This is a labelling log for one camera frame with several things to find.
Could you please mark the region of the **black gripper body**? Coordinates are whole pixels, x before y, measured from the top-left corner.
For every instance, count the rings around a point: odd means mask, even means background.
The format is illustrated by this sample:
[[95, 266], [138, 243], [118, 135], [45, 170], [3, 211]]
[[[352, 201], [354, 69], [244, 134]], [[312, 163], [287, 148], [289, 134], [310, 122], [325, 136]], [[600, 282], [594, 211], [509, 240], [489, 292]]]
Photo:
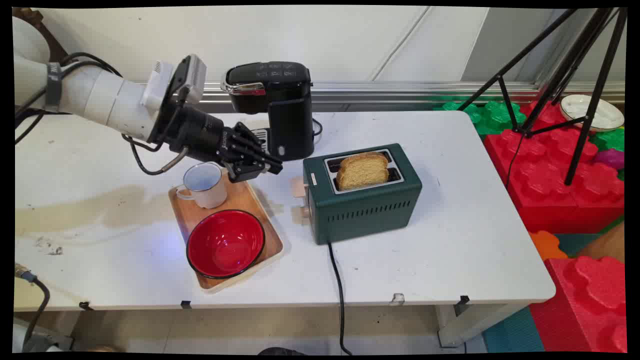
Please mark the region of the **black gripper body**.
[[194, 107], [178, 107], [169, 116], [167, 145], [174, 153], [186, 150], [186, 157], [201, 162], [234, 162], [237, 149], [233, 128]]

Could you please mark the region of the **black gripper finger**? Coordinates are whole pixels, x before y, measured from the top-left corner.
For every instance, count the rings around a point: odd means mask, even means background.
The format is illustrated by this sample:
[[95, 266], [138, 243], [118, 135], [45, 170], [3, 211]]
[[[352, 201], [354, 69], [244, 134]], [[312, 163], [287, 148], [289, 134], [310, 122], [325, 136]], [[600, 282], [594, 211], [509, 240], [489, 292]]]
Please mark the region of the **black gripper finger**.
[[[250, 148], [252, 150], [263, 150], [263, 140], [256, 136], [244, 123], [238, 121], [231, 129], [231, 148]], [[263, 173], [279, 174], [283, 169], [282, 161], [267, 153], [267, 168]]]
[[231, 183], [247, 182], [265, 173], [268, 154], [251, 148], [223, 148], [222, 166]]

